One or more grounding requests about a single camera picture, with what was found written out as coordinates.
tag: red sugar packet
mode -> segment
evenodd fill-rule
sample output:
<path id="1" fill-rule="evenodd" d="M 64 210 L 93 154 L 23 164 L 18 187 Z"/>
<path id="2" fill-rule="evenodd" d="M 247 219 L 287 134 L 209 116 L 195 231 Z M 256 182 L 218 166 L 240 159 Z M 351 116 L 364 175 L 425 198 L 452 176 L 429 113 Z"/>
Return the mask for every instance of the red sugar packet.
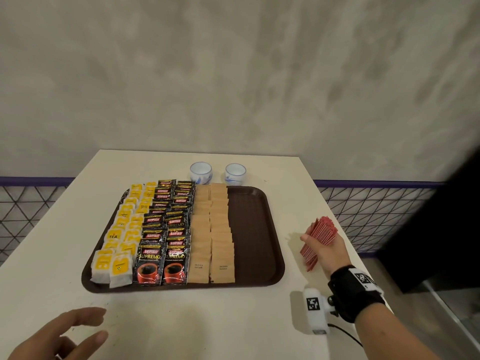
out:
<path id="1" fill-rule="evenodd" d="M 313 238 L 318 240 L 323 245 L 330 244 L 337 235 L 337 228 L 333 224 L 333 221 L 326 216 L 323 216 L 321 219 L 315 220 L 315 225 L 310 234 Z M 306 244 L 303 245 L 303 248 L 300 250 L 305 259 L 305 266 L 307 267 L 307 272 L 310 272 L 318 262 L 317 255 L 315 252 L 309 248 Z"/>

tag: coffee cup illustration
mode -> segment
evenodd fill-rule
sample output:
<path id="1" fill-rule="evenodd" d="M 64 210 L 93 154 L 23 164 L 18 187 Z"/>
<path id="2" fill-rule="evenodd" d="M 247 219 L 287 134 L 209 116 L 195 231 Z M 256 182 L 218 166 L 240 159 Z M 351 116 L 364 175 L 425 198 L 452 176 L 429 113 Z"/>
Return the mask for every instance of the coffee cup illustration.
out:
<path id="1" fill-rule="evenodd" d="M 178 262 L 174 262 L 165 266 L 163 278 L 165 278 L 166 283 L 182 283 L 185 279 L 183 265 Z"/>
<path id="2" fill-rule="evenodd" d="M 148 262 L 137 269 L 138 283 L 155 283 L 159 280 L 159 267 Z"/>

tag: black wristband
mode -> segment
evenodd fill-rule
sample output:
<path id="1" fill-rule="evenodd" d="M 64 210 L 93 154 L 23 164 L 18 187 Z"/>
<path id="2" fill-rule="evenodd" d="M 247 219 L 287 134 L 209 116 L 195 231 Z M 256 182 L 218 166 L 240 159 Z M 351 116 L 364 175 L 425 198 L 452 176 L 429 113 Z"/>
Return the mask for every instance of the black wristband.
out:
<path id="1" fill-rule="evenodd" d="M 382 295 L 377 290 L 366 290 L 367 285 L 375 282 L 365 273 L 354 274 L 350 269 L 359 271 L 353 265 L 344 266 L 336 270 L 328 282 L 328 287 L 333 293 L 332 304 L 338 314 L 347 322 L 354 323 L 358 314 L 374 303 L 385 304 Z M 364 284 L 356 276 L 361 276 Z"/>

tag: small ceramic cup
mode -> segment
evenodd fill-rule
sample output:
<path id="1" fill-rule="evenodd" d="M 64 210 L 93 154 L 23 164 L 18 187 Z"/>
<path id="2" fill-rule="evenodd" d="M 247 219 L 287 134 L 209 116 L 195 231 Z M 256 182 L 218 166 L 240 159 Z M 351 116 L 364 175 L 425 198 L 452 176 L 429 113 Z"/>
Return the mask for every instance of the small ceramic cup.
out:
<path id="1" fill-rule="evenodd" d="M 190 165 L 190 179 L 196 184 L 208 184 L 212 176 L 212 166 L 209 163 L 196 162 Z"/>
<path id="2" fill-rule="evenodd" d="M 231 163 L 225 167 L 225 183 L 229 186 L 241 186 L 247 175 L 242 164 Z"/>

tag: concrete wall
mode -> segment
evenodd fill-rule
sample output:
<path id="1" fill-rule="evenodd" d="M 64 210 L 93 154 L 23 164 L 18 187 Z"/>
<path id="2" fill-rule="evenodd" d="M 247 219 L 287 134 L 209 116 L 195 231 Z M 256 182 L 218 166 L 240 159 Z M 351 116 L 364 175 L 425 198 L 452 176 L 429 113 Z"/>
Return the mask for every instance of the concrete wall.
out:
<path id="1" fill-rule="evenodd" d="M 0 176 L 100 148 L 441 180 L 480 136 L 480 0 L 0 0 Z"/>

